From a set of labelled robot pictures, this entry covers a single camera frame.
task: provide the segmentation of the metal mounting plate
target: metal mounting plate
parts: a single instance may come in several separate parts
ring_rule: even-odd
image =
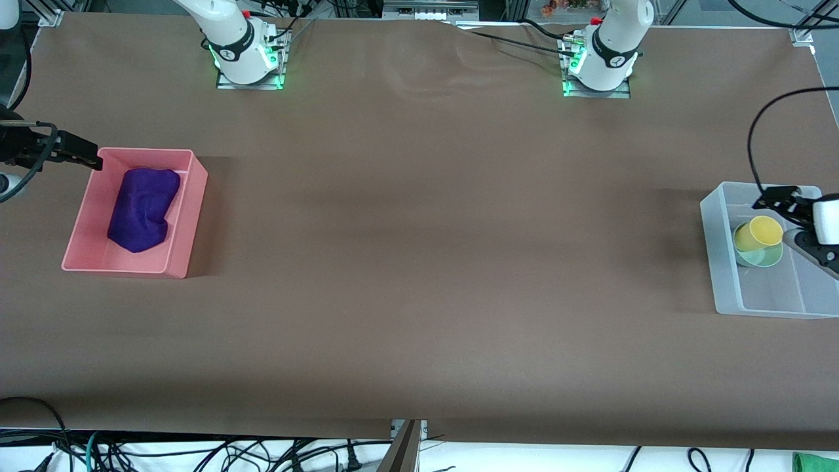
[[[571,52],[578,52],[580,49],[579,41],[575,41],[576,34],[567,34],[566,38],[556,40],[556,45],[560,50],[567,50]],[[576,76],[569,72],[571,68],[572,58],[566,55],[559,55],[560,69],[562,70],[562,95],[564,97],[588,97],[588,98],[630,98],[629,94],[629,79],[623,79],[621,85],[614,90],[601,92],[599,90],[592,90],[583,85],[583,83]]]
[[[268,24],[267,34],[268,36],[275,36],[277,34],[276,25]],[[219,69],[216,88],[220,90],[283,90],[285,87],[285,70],[289,63],[291,34],[291,30],[285,31],[274,41],[265,44],[266,47],[279,47],[276,51],[266,52],[268,58],[276,60],[279,65],[262,80],[247,85],[237,84],[228,80]]]

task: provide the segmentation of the purple cloth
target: purple cloth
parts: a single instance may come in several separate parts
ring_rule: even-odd
[[[166,239],[164,217],[180,187],[172,170],[131,169],[119,187],[107,237],[133,253],[145,251]]]

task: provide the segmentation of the brown table surface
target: brown table surface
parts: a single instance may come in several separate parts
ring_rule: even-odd
[[[699,214],[750,180],[760,106],[821,83],[786,31],[652,29],[631,100],[562,97],[555,56],[437,22],[317,22],[281,92],[215,90],[200,39],[41,33],[26,118],[193,149],[210,181],[183,281],[62,272],[80,166],[0,208],[0,394],[90,429],[836,447],[839,319],[715,313]],[[825,96],[756,141],[765,181],[839,188]]]

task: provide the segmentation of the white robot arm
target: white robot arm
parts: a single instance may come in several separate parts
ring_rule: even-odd
[[[276,28],[246,18],[234,0],[174,0],[198,22],[216,65],[227,79],[252,84],[279,66],[272,47]]]
[[[638,46],[653,19],[649,0],[612,0],[602,23],[582,30],[585,52],[569,72],[592,90],[614,90],[632,74]]]

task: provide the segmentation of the clear plastic bin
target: clear plastic bin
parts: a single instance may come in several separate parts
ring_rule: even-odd
[[[805,197],[821,196],[818,187],[802,186],[801,191]],[[753,183],[723,182],[700,205],[717,311],[758,317],[839,317],[839,282],[789,246],[784,246],[784,257],[773,267],[748,268],[735,262],[732,231],[740,224],[766,215],[781,223],[784,231],[795,228],[771,210],[753,210],[759,196]]]

